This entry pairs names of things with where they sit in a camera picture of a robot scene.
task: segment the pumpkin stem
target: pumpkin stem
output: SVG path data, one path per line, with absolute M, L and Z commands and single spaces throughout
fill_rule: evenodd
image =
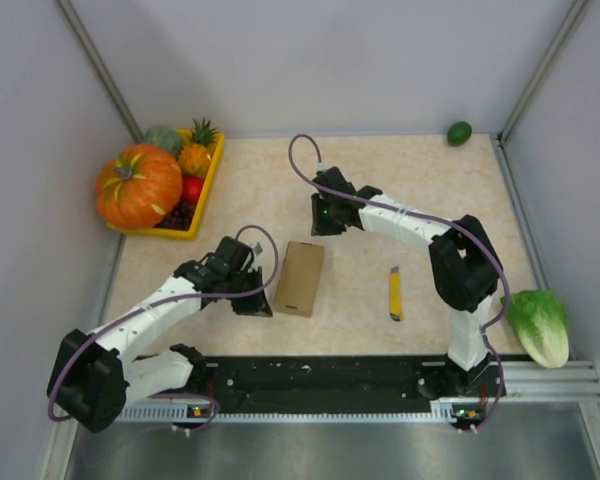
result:
M 133 175 L 133 170 L 131 170 L 129 167 L 116 167 L 113 169 L 113 171 L 120 175 L 122 180 L 129 180 Z

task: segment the beige table surface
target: beige table surface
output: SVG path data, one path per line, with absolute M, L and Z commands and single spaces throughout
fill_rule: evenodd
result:
M 452 148 L 442 136 L 317 138 L 324 161 L 341 168 L 356 188 L 376 186 L 396 201 L 447 218 L 477 216 L 496 249 L 512 290 L 534 282 L 488 136 L 475 135 Z M 274 313 L 272 318 L 236 316 L 220 301 L 170 329 L 148 353 L 176 343 L 205 355 L 424 354 L 446 352 L 449 308 L 437 296 L 429 259 L 380 234 L 350 230 L 337 237 L 311 237 L 314 190 L 289 167 L 289 138 L 230 139 L 196 240 L 127 238 L 107 321 L 157 289 L 182 262 L 215 250 L 223 235 L 247 223 L 268 229 L 283 254 L 289 240 L 325 246 L 325 262 L 312 318 Z M 296 144 L 303 171 L 315 169 L 306 141 Z M 257 232 L 265 276 L 271 249 Z M 405 320 L 388 314 L 389 269 L 400 266 Z M 270 302 L 276 282 L 267 290 Z M 499 309 L 501 288 L 492 311 Z M 489 330 L 502 353 L 523 352 L 510 327 Z

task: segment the yellow handle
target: yellow handle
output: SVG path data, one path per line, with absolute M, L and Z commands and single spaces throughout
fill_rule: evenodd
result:
M 402 321 L 402 301 L 400 298 L 400 272 L 393 268 L 389 274 L 389 315 L 395 322 Z

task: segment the green cabbage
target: green cabbage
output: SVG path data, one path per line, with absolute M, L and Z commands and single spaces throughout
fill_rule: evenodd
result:
M 569 359 L 569 323 L 564 304 L 547 290 L 525 290 L 511 296 L 507 320 L 529 356 L 546 368 Z

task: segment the yellow crate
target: yellow crate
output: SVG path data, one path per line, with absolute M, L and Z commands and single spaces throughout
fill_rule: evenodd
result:
M 191 140 L 191 130 L 185 130 L 180 128 L 176 130 L 180 134 L 182 139 L 185 141 L 185 143 Z M 215 142 L 209 146 L 209 152 L 211 153 L 211 165 L 209 166 L 209 171 L 207 172 L 207 176 L 204 179 L 202 192 L 200 193 L 200 200 L 196 205 L 196 211 L 193 214 L 193 219 L 191 220 L 191 225 L 189 226 L 188 230 L 171 230 L 168 228 L 145 228 L 139 230 L 125 230 L 117 228 L 108 223 L 107 225 L 109 226 L 109 228 L 117 230 L 118 232 L 122 232 L 126 235 L 149 235 L 153 237 L 174 238 L 176 240 L 193 240 L 194 238 L 196 238 L 196 234 L 200 229 L 202 217 L 204 216 L 204 211 L 207 207 L 207 202 L 209 201 L 209 195 L 211 195 L 211 188 L 213 188 L 213 180 L 215 179 L 216 172 L 218 171 L 218 166 L 220 165 L 220 160 L 222 160 L 222 155 L 224 154 L 224 142 L 224 133 L 218 132 L 215 135 Z

